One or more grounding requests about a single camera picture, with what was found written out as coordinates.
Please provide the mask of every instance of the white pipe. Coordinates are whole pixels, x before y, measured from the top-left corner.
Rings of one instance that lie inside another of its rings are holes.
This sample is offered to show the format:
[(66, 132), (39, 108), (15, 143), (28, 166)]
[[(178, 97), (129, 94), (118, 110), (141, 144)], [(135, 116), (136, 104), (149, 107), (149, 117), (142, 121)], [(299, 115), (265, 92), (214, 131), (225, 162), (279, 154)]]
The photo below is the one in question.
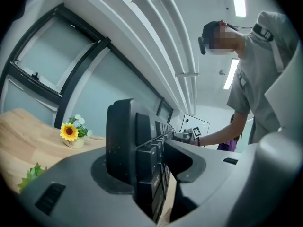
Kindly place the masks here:
[[(154, 30), (160, 37), (165, 50), (168, 53), (169, 59), (174, 67), (176, 73), (184, 73), (181, 58), (178, 53), (177, 47), (174, 43), (172, 35), (165, 24), (162, 16), (159, 14), (158, 10), (155, 8), (151, 0), (132, 0), (136, 3), (139, 9), (144, 13), (146, 18), (149, 20)], [(178, 78), (182, 91), (184, 93), (185, 101), (187, 104), (189, 114), (192, 114), (189, 91), (185, 78)]]
[(199, 76), (198, 73), (193, 73), (193, 72), (190, 72), (190, 73), (181, 73), (181, 74), (175, 74), (175, 77), (176, 78), (181, 78), (181, 77), (197, 77)]
[[(189, 40), (189, 36), (187, 33), (187, 29), (183, 18), (180, 14), (180, 11), (175, 4), (174, 0), (160, 0), (162, 5), (164, 6), (167, 14), (171, 18), (173, 25), (175, 26), (176, 31), (178, 32), (181, 45), (183, 46), (183, 50), (185, 52), (185, 57), (188, 65), (188, 69), (190, 73), (196, 72), (194, 55), (191, 47), (191, 43)], [(196, 78), (191, 77), (191, 86), (193, 91), (193, 105), (194, 105), (194, 114), (196, 114), (196, 104), (197, 104), (197, 86), (196, 86)]]

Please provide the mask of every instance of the gray shirt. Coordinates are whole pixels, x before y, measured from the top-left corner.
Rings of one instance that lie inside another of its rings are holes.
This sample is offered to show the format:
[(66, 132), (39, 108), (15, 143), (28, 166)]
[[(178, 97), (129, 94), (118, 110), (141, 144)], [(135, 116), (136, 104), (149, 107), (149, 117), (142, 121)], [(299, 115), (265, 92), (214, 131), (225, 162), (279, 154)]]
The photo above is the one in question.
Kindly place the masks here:
[[(291, 60), (299, 37), (288, 18), (275, 12), (261, 12), (257, 22), (267, 28), (278, 46), (284, 65)], [(251, 143), (259, 142), (269, 132), (280, 127), (278, 119), (264, 94), (279, 77), (273, 52), (268, 41), (252, 33), (244, 36), (245, 51), (240, 59), (232, 82), (227, 105), (236, 112), (254, 114), (250, 133)]]

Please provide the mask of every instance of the hand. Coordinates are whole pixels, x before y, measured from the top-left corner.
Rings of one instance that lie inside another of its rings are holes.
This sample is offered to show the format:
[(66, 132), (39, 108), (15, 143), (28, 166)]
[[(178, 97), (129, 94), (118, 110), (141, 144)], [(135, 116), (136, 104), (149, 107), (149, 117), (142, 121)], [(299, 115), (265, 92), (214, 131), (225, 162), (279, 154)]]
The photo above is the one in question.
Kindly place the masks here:
[(191, 145), (198, 146), (198, 138), (197, 139), (191, 139), (189, 143)]

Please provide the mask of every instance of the man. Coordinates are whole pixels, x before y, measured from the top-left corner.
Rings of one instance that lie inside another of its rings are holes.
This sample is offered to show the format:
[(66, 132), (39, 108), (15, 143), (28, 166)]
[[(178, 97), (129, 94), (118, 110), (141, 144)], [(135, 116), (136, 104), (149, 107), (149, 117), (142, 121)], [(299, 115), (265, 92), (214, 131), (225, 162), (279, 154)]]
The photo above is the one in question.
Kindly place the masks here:
[(282, 73), (281, 65), (285, 67), (291, 60), (298, 41), (299, 37), (288, 18), (275, 12), (261, 12), (255, 27), (246, 35), (224, 21), (205, 25), (199, 38), (202, 54), (205, 54), (206, 48), (214, 54), (236, 52), (240, 58), (227, 102), (235, 113), (230, 125), (201, 137), (200, 142), (196, 139), (191, 143), (214, 145), (236, 138), (243, 132), (250, 110), (254, 114), (254, 124), (249, 144), (277, 131), (279, 122), (264, 94)]

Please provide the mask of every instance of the person in purple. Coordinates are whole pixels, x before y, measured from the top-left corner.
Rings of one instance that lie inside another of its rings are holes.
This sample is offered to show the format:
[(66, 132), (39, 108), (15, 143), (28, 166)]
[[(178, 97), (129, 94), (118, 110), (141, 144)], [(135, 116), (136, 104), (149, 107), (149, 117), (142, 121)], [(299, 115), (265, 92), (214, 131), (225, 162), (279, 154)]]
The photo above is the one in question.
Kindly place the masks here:
[(225, 150), (225, 151), (235, 151), (236, 149), (236, 146), (237, 146), (237, 143), (238, 143), (238, 140), (240, 138), (240, 135), (237, 136), (236, 138), (232, 139), (232, 140), (229, 140), (225, 143), (221, 143), (218, 145), (218, 150)]

